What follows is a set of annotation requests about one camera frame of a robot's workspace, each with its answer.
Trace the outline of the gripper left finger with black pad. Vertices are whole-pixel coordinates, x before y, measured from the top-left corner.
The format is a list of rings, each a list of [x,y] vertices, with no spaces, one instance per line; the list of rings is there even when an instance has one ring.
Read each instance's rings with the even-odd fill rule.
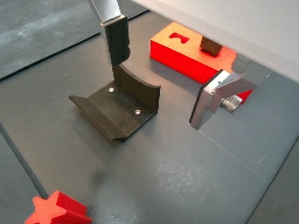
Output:
[[[88,0],[98,20],[100,32],[106,41],[110,65],[120,65],[129,57],[126,17],[121,14],[117,0]]]

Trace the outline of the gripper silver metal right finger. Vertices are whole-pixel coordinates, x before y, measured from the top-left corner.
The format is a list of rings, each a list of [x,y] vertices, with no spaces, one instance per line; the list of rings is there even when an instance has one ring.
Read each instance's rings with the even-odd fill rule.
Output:
[[[218,70],[200,92],[193,104],[189,124],[197,130],[216,113],[218,107],[232,112],[242,100],[238,94],[253,90],[269,75],[270,69],[242,55],[230,64],[232,73]]]

